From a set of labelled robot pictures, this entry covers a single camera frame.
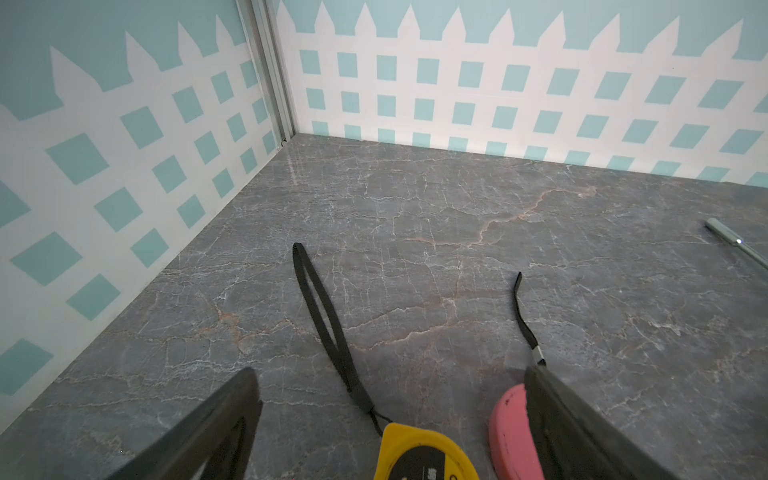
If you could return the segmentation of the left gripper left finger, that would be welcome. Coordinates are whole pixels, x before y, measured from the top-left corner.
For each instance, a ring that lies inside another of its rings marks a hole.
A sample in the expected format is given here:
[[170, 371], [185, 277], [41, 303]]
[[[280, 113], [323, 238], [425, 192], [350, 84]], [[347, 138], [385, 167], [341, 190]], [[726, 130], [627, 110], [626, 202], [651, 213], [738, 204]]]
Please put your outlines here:
[[112, 479], [242, 479], [263, 408], [253, 368], [237, 372]]

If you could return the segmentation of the pink tape measure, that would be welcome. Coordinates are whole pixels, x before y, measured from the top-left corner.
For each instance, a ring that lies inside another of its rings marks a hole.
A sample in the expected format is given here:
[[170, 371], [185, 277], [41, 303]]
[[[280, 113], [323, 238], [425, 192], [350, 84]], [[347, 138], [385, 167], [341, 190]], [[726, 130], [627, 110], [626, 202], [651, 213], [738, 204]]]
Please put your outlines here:
[[[540, 343], [523, 319], [518, 291], [523, 274], [518, 272], [510, 299], [513, 318], [532, 353], [535, 365], [545, 366]], [[526, 410], [523, 384], [507, 390], [496, 403], [489, 422], [489, 446], [495, 473], [499, 479], [543, 479], [544, 474], [533, 442]]]

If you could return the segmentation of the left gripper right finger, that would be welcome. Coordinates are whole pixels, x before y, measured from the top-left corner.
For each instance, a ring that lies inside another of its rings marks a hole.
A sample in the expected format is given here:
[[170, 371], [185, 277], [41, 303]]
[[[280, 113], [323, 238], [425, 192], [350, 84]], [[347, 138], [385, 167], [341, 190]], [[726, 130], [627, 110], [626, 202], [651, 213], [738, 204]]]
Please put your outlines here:
[[526, 369], [526, 411], [546, 479], [673, 479], [543, 366]]

